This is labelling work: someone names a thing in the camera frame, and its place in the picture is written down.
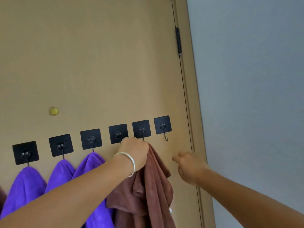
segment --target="door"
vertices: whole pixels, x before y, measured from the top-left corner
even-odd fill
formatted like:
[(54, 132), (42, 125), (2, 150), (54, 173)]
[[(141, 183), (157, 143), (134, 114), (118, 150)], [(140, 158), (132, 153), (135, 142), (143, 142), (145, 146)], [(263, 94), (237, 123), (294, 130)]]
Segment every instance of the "door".
[[(62, 156), (49, 138), (70, 134), (75, 167), (92, 150), (80, 132), (100, 129), (106, 160), (109, 126), (148, 119), (151, 143), (171, 171), (177, 227), (201, 227), (196, 188), (185, 184), (171, 157), (191, 150), (171, 0), (0, 0), (0, 185), (18, 172), (12, 145), (36, 141), (31, 162), (48, 180)], [(49, 114), (55, 106), (59, 113)], [(172, 131), (156, 134), (153, 119), (169, 115)]]

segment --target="purple towel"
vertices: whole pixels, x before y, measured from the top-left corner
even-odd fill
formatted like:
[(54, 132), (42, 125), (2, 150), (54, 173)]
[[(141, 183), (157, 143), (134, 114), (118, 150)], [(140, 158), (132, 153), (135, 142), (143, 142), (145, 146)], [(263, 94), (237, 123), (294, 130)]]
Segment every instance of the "purple towel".
[(58, 162), (50, 176), (45, 193), (70, 181), (74, 173), (74, 167), (67, 160)]
[(33, 167), (25, 167), (15, 178), (0, 219), (44, 194), (47, 184)]
[[(105, 160), (95, 152), (90, 153), (78, 166), (72, 179), (104, 164)], [(114, 228), (109, 210), (105, 207), (105, 200), (94, 210), (85, 223), (86, 228)]]

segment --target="gray wall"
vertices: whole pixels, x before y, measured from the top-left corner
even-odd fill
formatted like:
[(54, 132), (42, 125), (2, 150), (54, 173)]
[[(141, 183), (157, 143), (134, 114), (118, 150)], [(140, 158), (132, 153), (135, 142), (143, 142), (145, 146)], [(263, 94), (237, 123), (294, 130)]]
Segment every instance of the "gray wall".
[[(304, 0), (188, 0), (211, 168), (304, 213)], [(241, 225), (214, 200), (217, 228)]]

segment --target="bracelet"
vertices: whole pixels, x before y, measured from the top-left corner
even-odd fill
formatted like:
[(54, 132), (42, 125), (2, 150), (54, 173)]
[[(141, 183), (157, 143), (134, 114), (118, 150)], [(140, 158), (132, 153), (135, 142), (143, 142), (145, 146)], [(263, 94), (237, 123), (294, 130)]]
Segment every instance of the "bracelet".
[(135, 162), (134, 162), (133, 158), (131, 157), (131, 155), (129, 155), (128, 153), (125, 153), (125, 152), (121, 152), (121, 153), (117, 153), (117, 154), (123, 154), (123, 155), (127, 156), (127, 157), (132, 161), (132, 164), (133, 164), (133, 172), (132, 172), (132, 174), (131, 174), (130, 176), (128, 176), (128, 177), (132, 177), (133, 174), (135, 173)]

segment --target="brass knob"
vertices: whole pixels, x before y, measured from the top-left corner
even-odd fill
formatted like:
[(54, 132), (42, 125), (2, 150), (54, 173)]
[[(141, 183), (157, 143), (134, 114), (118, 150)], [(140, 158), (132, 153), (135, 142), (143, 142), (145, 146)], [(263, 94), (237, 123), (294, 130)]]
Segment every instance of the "brass knob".
[(50, 115), (56, 115), (56, 114), (58, 114), (58, 112), (59, 112), (59, 109), (56, 107), (52, 107), (50, 109)]

